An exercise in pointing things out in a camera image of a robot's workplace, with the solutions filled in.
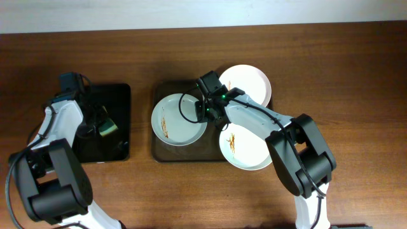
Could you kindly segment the white plate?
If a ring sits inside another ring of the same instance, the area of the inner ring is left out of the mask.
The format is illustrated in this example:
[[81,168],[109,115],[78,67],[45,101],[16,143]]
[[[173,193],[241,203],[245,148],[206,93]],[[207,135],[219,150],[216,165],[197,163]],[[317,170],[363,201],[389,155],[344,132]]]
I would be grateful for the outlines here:
[[266,74],[260,69],[240,64],[228,68],[219,77],[228,90],[239,88],[262,106],[267,106],[272,97],[272,87]]
[[243,170],[260,170],[272,163],[266,142],[236,124],[220,133],[219,148],[228,162]]
[[171,94],[160,100],[151,115],[153,132],[166,144],[186,146],[197,141],[206,131],[206,123],[191,123],[179,112],[182,94]]

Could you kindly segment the green yellow sponge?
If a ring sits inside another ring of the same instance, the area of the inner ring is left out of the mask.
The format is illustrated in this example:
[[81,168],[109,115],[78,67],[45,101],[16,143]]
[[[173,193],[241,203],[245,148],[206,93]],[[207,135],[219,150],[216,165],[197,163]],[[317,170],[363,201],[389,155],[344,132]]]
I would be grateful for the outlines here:
[[106,117],[98,124],[97,130],[101,137],[106,137],[107,135],[112,134],[113,132],[117,131],[118,126],[109,117],[107,109],[104,106],[102,106],[102,109],[103,109],[104,115],[106,115]]

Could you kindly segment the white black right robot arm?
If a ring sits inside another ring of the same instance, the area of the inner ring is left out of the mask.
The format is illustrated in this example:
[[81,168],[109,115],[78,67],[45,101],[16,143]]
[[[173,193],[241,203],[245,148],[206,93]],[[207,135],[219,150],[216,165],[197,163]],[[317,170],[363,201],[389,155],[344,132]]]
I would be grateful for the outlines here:
[[229,90],[214,71],[199,77],[197,88],[203,95],[199,122],[223,119],[266,142],[280,182],[294,196],[296,228],[331,228],[326,193],[336,160],[314,120],[278,114],[239,88]]

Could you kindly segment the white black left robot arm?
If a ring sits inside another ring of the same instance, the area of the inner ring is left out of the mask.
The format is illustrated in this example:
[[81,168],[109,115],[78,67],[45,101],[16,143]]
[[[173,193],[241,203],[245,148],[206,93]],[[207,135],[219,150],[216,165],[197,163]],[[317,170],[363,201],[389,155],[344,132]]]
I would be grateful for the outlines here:
[[10,182],[33,221],[55,228],[124,228],[93,199],[90,180],[75,155],[76,137],[92,139],[117,131],[104,106],[89,104],[92,82],[80,73],[59,76],[61,91],[45,103],[45,118],[29,136],[27,146],[9,158],[5,181],[8,213],[16,228]]

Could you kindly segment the brown serving tray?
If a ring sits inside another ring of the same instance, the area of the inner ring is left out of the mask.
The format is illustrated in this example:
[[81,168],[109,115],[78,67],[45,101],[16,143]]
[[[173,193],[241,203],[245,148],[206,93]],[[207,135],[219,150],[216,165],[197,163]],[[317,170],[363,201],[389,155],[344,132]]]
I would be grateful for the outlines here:
[[[156,105],[164,97],[194,89],[190,95],[201,99],[194,80],[162,81],[156,84],[153,91],[153,104]],[[153,132],[151,137],[151,154],[157,162],[224,162],[219,148],[219,135],[224,122],[208,123],[203,135],[187,146],[171,146],[161,141]]]

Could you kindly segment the black rectangular tray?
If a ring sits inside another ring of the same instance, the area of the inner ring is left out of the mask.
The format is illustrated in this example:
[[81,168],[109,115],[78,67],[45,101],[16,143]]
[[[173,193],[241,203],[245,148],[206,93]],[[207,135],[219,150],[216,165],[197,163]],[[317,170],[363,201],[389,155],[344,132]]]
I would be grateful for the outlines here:
[[81,163],[124,161],[130,156],[131,89],[126,83],[92,87],[91,101],[107,109],[118,130],[106,137],[76,137],[72,150]]

